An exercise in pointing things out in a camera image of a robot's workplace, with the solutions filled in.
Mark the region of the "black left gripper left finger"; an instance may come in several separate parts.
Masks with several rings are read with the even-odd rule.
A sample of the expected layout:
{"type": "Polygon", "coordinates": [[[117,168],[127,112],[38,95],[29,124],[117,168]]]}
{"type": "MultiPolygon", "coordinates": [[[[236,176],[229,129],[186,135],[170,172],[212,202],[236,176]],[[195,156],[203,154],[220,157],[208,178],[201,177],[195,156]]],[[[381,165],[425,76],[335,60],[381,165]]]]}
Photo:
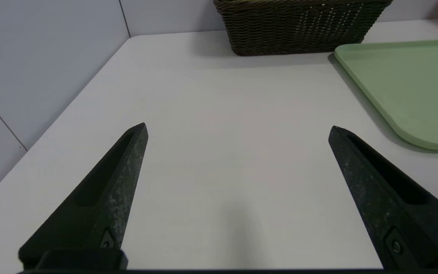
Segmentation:
{"type": "Polygon", "coordinates": [[[126,130],[18,252],[23,269],[126,269],[121,250],[148,142],[126,130]]]}

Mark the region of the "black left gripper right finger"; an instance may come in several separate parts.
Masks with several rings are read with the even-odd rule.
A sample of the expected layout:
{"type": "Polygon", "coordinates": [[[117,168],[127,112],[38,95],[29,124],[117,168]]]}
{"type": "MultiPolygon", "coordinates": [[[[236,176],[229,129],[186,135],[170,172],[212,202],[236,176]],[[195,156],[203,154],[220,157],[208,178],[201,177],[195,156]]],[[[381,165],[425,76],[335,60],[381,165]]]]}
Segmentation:
{"type": "Polygon", "coordinates": [[[353,132],[328,142],[384,269],[438,271],[438,199],[353,132]]]}

